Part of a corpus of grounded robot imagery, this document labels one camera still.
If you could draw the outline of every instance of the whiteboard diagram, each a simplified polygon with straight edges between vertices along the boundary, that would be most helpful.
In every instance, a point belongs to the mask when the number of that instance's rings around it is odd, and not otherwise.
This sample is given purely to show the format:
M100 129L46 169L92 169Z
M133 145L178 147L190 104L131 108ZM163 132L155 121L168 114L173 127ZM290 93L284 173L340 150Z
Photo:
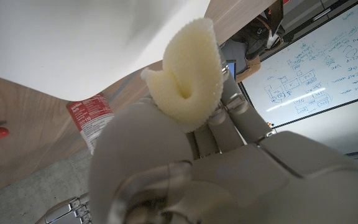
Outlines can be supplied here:
M358 100L358 5L264 60L243 84L276 126Z

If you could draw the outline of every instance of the robotic hand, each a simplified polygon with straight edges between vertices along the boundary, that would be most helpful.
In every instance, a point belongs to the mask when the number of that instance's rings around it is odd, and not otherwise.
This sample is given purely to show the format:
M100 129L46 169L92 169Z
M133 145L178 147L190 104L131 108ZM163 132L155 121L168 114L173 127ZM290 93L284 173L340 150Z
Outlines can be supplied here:
M196 131L150 96L106 126L91 165L93 222L358 223L358 165L272 134L222 65L221 104Z

